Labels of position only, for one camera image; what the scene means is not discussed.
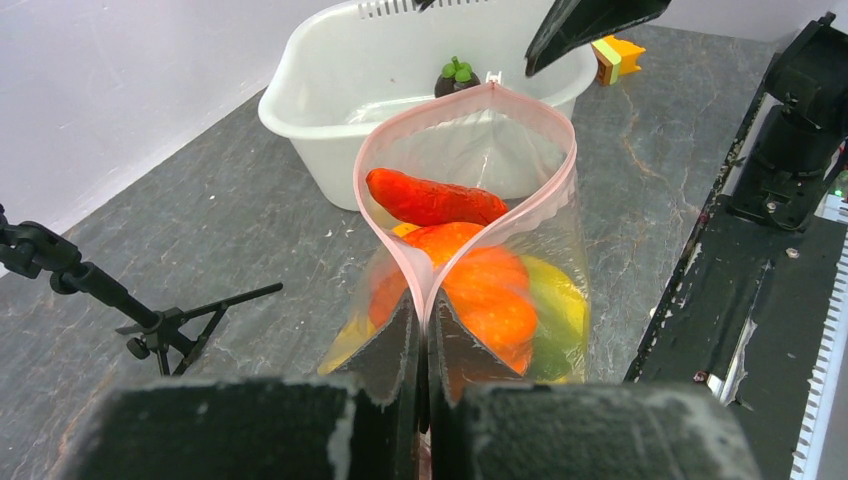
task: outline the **yellow fruit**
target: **yellow fruit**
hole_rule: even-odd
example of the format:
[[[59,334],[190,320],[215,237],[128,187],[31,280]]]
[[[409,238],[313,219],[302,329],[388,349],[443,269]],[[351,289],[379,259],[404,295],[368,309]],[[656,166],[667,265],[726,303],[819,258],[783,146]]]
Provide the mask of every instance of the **yellow fruit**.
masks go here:
[[[403,236],[406,235],[407,233],[414,232],[415,230],[418,230],[419,228],[420,227],[418,227],[417,225],[413,225],[411,223],[401,223],[397,227],[393,228],[392,232],[394,232],[395,235],[403,238]]]
[[[567,325],[572,335],[584,337],[589,328],[589,306],[571,278],[544,260],[529,255],[520,258],[530,276],[530,293],[537,304],[540,320],[556,320],[561,325],[546,322],[546,327],[561,330]]]
[[[589,344],[589,306],[574,282],[559,268],[522,256],[530,294],[539,316],[533,362],[527,377],[540,383],[585,380]]]
[[[330,345],[330,349],[324,355],[321,365],[318,366],[318,374],[327,375],[339,368],[342,363],[362,348],[376,331],[374,324],[366,315],[354,317],[333,340],[333,344]]]

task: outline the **white tub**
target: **white tub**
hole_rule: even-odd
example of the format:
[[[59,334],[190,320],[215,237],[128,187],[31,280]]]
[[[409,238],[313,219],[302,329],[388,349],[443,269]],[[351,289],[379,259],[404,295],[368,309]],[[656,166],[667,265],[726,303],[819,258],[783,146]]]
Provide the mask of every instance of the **white tub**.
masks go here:
[[[552,0],[438,0],[426,12],[410,0],[345,2],[303,22],[292,34],[259,118],[291,140],[321,192],[358,210],[353,163],[374,128],[433,98],[452,56],[481,80],[500,73],[505,87],[571,118],[574,101],[598,64],[585,45],[533,78],[524,53]]]

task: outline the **gray marble countertop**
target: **gray marble countertop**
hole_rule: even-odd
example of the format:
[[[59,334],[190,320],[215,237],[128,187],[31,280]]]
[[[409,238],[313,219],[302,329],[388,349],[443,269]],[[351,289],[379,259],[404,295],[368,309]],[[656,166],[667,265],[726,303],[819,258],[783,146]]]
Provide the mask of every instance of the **gray marble countertop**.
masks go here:
[[[653,27],[622,37],[647,48],[643,71],[593,85],[574,113],[591,376],[603,381],[629,365],[773,52]],[[313,371],[377,247],[362,218],[331,206],[291,144],[259,123],[257,100],[67,233],[152,308],[285,283],[232,308],[192,375]],[[85,295],[53,294],[46,275],[0,279],[0,478],[57,473],[104,391],[158,375],[155,361],[126,351],[113,331],[124,324]]]

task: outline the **black tripod leg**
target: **black tripod leg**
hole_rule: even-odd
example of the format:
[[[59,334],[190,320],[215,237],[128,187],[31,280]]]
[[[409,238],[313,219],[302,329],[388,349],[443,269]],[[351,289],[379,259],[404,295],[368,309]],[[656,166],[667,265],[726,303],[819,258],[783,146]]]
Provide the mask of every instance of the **black tripod leg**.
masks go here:
[[[118,335],[134,335],[144,332],[144,327],[141,325],[127,325],[126,327],[118,327],[115,329]]]
[[[203,347],[206,346],[206,343],[209,341],[209,337],[212,336],[212,332],[215,330],[215,327],[218,326],[218,323],[221,322],[221,319],[224,318],[225,313],[227,313],[227,305],[223,305],[220,310],[215,312],[215,315],[212,315],[209,323],[206,324],[206,328],[200,332],[200,335],[197,336],[197,340],[194,341],[194,348],[192,348],[191,352],[182,359],[179,365],[177,365],[176,370],[174,370],[174,375],[182,375],[185,373],[188,367],[190,367],[191,364],[200,357]]]
[[[156,350],[156,360],[159,361],[159,373],[163,377],[171,374],[171,367],[168,365],[168,352],[164,350]]]
[[[236,295],[234,297],[225,298],[223,300],[218,300],[217,302],[210,303],[209,305],[204,305],[202,307],[197,307],[193,310],[189,310],[185,312],[183,316],[182,323],[180,325],[185,325],[186,322],[195,317],[201,317],[203,315],[217,312],[222,308],[226,310],[228,307],[232,307],[233,305],[238,305],[239,303],[249,302],[255,298],[263,297],[265,295],[279,292],[283,289],[282,283],[275,283],[273,285],[268,285],[267,287],[258,288],[256,290],[242,293],[241,295]]]

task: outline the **camera tripod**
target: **camera tripod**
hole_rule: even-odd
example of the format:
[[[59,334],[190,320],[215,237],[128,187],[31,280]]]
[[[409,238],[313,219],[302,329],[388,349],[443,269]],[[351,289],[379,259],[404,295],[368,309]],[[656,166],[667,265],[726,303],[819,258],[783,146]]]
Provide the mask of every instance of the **camera tripod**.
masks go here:
[[[282,283],[275,283],[187,312],[176,307],[165,311],[150,310],[97,265],[81,262],[82,255],[73,243],[35,222],[10,225],[4,213],[0,205],[0,263],[12,273],[30,279],[37,278],[42,270],[52,272],[50,288],[54,292],[60,295],[88,293],[131,318],[137,325],[116,331],[121,335],[141,334],[130,338],[127,348],[140,360],[155,353],[159,373],[164,376],[181,375],[197,360],[229,307],[283,289]],[[210,313],[212,318],[197,339],[190,340],[179,331],[189,320]],[[167,357],[172,346],[183,356],[173,373]]]

